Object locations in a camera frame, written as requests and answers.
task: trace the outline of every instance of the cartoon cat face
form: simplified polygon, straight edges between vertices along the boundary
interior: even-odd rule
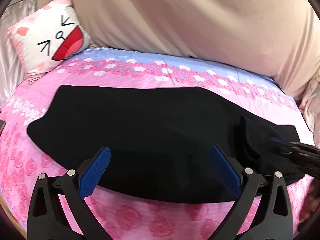
[[[71,7],[71,0],[49,3],[9,28],[9,36],[27,78],[32,80],[87,48],[90,42]]]

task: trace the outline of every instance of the black cloth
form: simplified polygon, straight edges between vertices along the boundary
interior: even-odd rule
[[[287,184],[304,176],[264,147],[269,136],[299,141],[294,126],[277,126],[202,88],[63,85],[27,132],[66,169],[76,169],[101,146],[109,147],[111,162],[99,185],[147,199],[235,200],[209,157],[214,144],[258,173],[281,171]]]

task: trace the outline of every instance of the bed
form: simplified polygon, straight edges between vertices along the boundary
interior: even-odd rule
[[[42,172],[49,176],[66,172],[39,150],[26,134],[27,125],[44,115],[62,84],[140,89],[198,86],[276,124],[293,124],[302,142],[313,143],[295,101],[286,96],[271,78],[198,59],[106,48],[88,49],[64,61],[33,85],[22,82],[1,108],[0,119],[7,124],[0,137],[0,190],[5,204],[24,230],[37,176]],[[310,181],[311,178],[306,176],[288,187],[295,228]],[[150,201],[101,187],[97,187],[86,202],[113,239],[132,239],[132,234],[139,239],[149,239],[150,236],[207,239],[232,206],[232,203]],[[78,231],[64,199],[62,203],[72,228]],[[258,203],[257,197],[241,231],[248,229]]]

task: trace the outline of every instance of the beige fabric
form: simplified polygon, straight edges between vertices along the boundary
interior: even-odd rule
[[[98,46],[227,63],[274,77],[295,99],[320,65],[320,21],[307,0],[73,2]]]

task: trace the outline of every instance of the pink bedspread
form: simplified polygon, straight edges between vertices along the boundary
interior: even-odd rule
[[[117,70],[120,66],[127,70]],[[42,172],[49,176],[66,172],[39,150],[26,133],[27,125],[46,112],[62,84],[141,89],[202,86],[276,124],[295,125],[300,140],[313,144],[312,135],[298,108],[292,99],[280,91],[250,81],[240,82],[230,76],[220,77],[213,71],[192,71],[193,80],[185,80],[183,77],[187,74],[190,74],[188,67],[173,68],[162,61],[148,65],[140,64],[135,59],[122,62],[108,58],[103,62],[94,62],[86,58],[65,61],[33,85],[22,82],[1,109],[0,119],[7,124],[0,137],[0,189],[12,214],[23,228],[27,228],[29,202],[37,176]],[[295,228],[310,180],[306,176],[288,187]],[[65,199],[61,200],[72,228],[79,232]],[[123,195],[101,187],[97,187],[92,196],[85,200],[114,240],[207,239],[232,206],[232,203],[164,203]],[[248,229],[259,200],[256,198],[241,232]]]

